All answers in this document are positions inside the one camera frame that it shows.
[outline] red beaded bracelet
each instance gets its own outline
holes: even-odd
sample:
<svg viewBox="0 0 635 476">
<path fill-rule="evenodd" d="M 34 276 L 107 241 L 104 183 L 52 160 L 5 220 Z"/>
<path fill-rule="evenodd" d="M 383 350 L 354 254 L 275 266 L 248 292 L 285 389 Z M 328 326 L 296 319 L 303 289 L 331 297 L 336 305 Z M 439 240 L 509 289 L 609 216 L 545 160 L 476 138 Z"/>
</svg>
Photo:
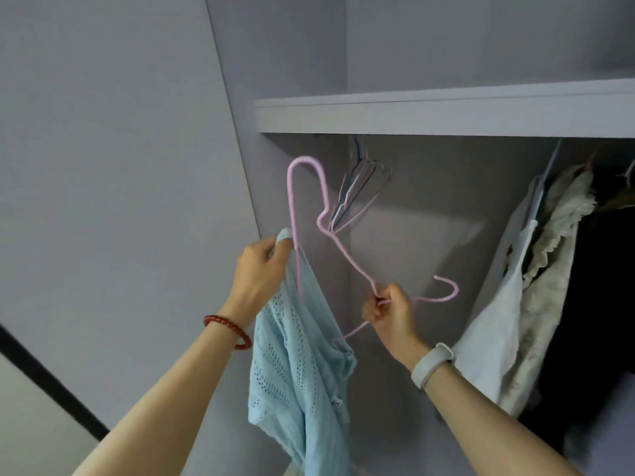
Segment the red beaded bracelet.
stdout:
<svg viewBox="0 0 635 476">
<path fill-rule="evenodd" d="M 247 333 L 243 331 L 240 327 L 236 326 L 229 319 L 226 319 L 225 317 L 222 317 L 219 315 L 207 315 L 202 321 L 203 321 L 203 324 L 205 324 L 205 327 L 207 327 L 207 325 L 211 321 L 218 322 L 219 324 L 223 324 L 223 326 L 227 326 L 228 328 L 232 329 L 232 331 L 234 331 L 236 334 L 241 336 L 243 344 L 236 344 L 234 346 L 234 349 L 245 350 L 245 349 L 251 348 L 251 339 L 249 338 Z"/>
</svg>

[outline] hand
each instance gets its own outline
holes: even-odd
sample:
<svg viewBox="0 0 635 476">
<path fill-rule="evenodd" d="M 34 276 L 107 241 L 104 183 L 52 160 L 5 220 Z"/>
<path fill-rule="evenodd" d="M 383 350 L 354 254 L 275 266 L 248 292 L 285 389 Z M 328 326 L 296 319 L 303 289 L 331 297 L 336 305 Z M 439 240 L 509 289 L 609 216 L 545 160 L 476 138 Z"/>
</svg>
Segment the hand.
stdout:
<svg viewBox="0 0 635 476">
<path fill-rule="evenodd" d="M 275 237 L 245 247 L 236 261 L 234 284 L 229 297 L 218 315 L 232 320 L 243 329 L 249 326 L 280 287 L 292 248 L 291 239 L 281 240 L 276 245 Z"/>
<path fill-rule="evenodd" d="M 373 326 L 388 352 L 412 371 L 430 350 L 417 336 L 410 299 L 397 284 L 380 286 L 379 295 L 392 302 L 378 306 L 375 295 L 371 295 L 364 302 L 362 316 Z"/>
</svg>

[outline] black trim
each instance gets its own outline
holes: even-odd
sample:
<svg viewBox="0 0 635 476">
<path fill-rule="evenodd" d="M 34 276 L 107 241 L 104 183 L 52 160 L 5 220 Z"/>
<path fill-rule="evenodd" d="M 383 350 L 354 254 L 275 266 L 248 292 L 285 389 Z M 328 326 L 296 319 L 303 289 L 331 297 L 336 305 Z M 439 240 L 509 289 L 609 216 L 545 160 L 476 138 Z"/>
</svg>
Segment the black trim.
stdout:
<svg viewBox="0 0 635 476">
<path fill-rule="evenodd" d="M 0 324 L 0 353 L 37 384 L 75 421 L 97 440 L 108 434 L 108 428 L 91 413 L 40 361 Z"/>
</svg>

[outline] white fitness band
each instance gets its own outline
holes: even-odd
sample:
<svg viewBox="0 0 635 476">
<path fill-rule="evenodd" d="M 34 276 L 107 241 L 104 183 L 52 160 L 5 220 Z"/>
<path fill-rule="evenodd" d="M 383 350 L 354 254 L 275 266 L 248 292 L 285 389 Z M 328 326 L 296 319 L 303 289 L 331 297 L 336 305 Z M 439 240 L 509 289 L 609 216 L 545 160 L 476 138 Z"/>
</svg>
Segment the white fitness band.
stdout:
<svg viewBox="0 0 635 476">
<path fill-rule="evenodd" d="M 447 345 L 440 342 L 417 362 L 410 376 L 412 382 L 419 389 L 423 389 L 428 378 L 446 361 L 454 362 L 454 352 Z"/>
</svg>

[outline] shelf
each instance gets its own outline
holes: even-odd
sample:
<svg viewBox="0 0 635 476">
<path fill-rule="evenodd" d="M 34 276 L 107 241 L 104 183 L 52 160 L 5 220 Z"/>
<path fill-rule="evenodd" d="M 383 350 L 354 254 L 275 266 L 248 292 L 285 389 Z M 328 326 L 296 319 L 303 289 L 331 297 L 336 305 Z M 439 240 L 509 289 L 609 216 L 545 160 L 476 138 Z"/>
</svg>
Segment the shelf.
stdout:
<svg viewBox="0 0 635 476">
<path fill-rule="evenodd" d="M 635 137 L 635 79 L 254 102 L 262 133 Z"/>
</svg>

